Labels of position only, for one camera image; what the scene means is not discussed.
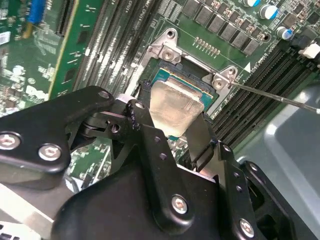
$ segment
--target integrated circuit chip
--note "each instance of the integrated circuit chip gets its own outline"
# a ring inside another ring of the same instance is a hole
[[[261,29],[257,27],[257,28],[251,33],[251,36],[256,39],[260,33],[261,33]]]
[[[254,40],[254,39],[251,39],[250,42],[246,45],[246,47],[243,49],[243,52],[246,54],[246,55],[251,55],[254,53],[254,51],[257,49],[257,47],[259,46],[259,43]]]
[[[320,19],[320,16],[318,13],[313,12],[311,15],[306,19],[310,24],[316,24]]]
[[[212,15],[213,11],[210,10],[207,6],[203,6],[195,21],[202,26],[206,26]]]
[[[233,40],[232,44],[238,49],[241,49],[248,39],[249,37],[243,31],[240,31]]]
[[[250,24],[251,24],[251,22],[248,19],[246,19],[246,20],[244,20],[244,22],[242,23],[240,28],[245,31],[247,29],[247,27],[249,27]]]
[[[208,27],[208,30],[213,33],[217,33],[219,32],[221,27],[224,25],[224,23],[225,23],[225,20],[222,18],[222,16],[217,14],[212,20],[210,26]]]
[[[182,12],[189,18],[193,19],[196,16],[200,6],[200,2],[197,0],[188,0],[184,5]]]
[[[237,28],[232,23],[228,23],[222,31],[222,33],[220,34],[220,37],[226,41],[229,41],[231,37],[235,34],[236,30]]]
[[[225,10],[228,8],[228,5],[226,3],[221,3],[219,9],[218,9],[218,13],[223,15]]]
[[[235,23],[239,16],[240,16],[240,13],[237,11],[234,11],[229,18],[230,22]]]
[[[295,9],[293,10],[293,12],[294,12],[295,14],[299,14],[299,13],[302,11],[302,9],[304,9],[304,6],[303,6],[301,3],[299,3],[299,4],[295,7]]]
[[[89,31],[83,30],[80,32],[76,43],[77,44],[85,44],[87,42],[88,37],[89,37]]]
[[[73,79],[74,76],[76,75],[76,73],[77,73],[77,69],[76,69],[75,67],[70,68],[70,69],[66,72],[66,74],[65,74],[65,76],[64,76],[64,81],[63,81],[63,82],[68,82],[68,81],[70,81],[71,79]]]
[[[283,20],[283,25],[285,25],[286,27],[288,28],[291,28],[295,23],[296,21],[298,20],[298,18],[292,14],[292,13],[289,13]]]

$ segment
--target capacitor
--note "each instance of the capacitor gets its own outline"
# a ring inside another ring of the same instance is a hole
[[[278,10],[275,5],[265,4],[260,8],[259,15],[262,19],[274,19],[277,16]]]
[[[293,32],[291,29],[280,26],[276,29],[276,35],[283,40],[289,40],[292,37]]]
[[[243,0],[242,2],[246,7],[255,7],[258,6],[260,0]]]

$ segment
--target black ram slot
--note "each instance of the black ram slot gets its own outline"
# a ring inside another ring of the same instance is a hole
[[[71,13],[74,8],[74,0],[64,0],[63,4],[61,5],[61,10],[58,17],[58,23],[56,27],[56,34],[59,36],[64,37],[68,24],[70,21]]]
[[[260,65],[259,70],[256,70],[246,81],[245,85],[256,88],[257,84],[268,74],[274,65],[279,62],[285,55],[281,49],[276,48],[270,53],[269,57]],[[227,117],[232,114],[232,110],[244,101],[249,95],[248,91],[239,90],[226,107],[214,118],[213,130],[216,132],[218,128],[226,121]]]
[[[263,81],[260,82],[258,86],[256,86],[257,89],[260,89],[265,92],[270,91],[270,87],[279,81],[281,79],[281,75],[287,71],[287,69],[294,63],[294,59],[286,58],[283,61],[278,62],[278,67],[279,71],[273,71],[271,74],[266,76]],[[253,105],[257,102],[260,101],[261,99],[257,97],[256,94],[249,92],[248,97],[246,98],[245,101],[242,101],[239,106],[237,112],[240,115],[235,115],[232,114],[230,115],[230,118],[228,119],[228,127],[224,127],[223,129],[218,129],[216,133],[219,133],[220,135],[223,136],[228,136],[230,133],[230,129],[238,124],[239,120],[244,117],[248,117],[249,113],[252,113],[252,107]]]
[[[89,76],[93,70],[93,65],[95,64],[96,56],[92,58],[91,54],[93,51],[100,52],[102,44],[104,42],[104,37],[107,35],[110,23],[112,21],[112,16],[114,15],[117,7],[117,2],[113,2],[110,6],[111,0],[104,0],[97,21],[92,32],[92,37],[89,41],[87,49],[91,51],[89,55],[85,55],[81,62],[76,81],[73,89],[78,90],[80,86],[87,85],[89,81]]]
[[[100,58],[101,56],[103,57],[103,61],[101,60],[95,63],[90,76],[89,85],[101,85],[103,81],[102,72],[106,71],[108,63],[115,54],[115,50],[117,49],[121,37],[125,32],[126,26],[131,18],[136,3],[137,0],[120,1],[99,54]]]
[[[277,46],[245,85],[288,97],[312,74],[308,62],[297,60],[298,55],[287,53],[284,46]],[[239,89],[227,106],[214,118],[212,129],[218,139],[235,148],[253,130],[258,130],[280,105],[273,99]]]

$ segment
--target black plastic bracket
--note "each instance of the black plastic bracket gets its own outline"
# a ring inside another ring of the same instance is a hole
[[[46,190],[56,187],[70,164],[70,145],[89,115],[108,110],[114,98],[91,86],[0,118],[0,135],[18,138],[14,149],[0,149],[0,183]],[[42,146],[60,151],[56,160],[39,155]]]
[[[186,137],[191,162],[197,172],[213,177],[219,183],[221,236],[225,239],[258,239],[246,177],[239,169],[232,150],[217,140],[203,114],[188,128]],[[242,220],[250,225],[250,233],[241,228]]]

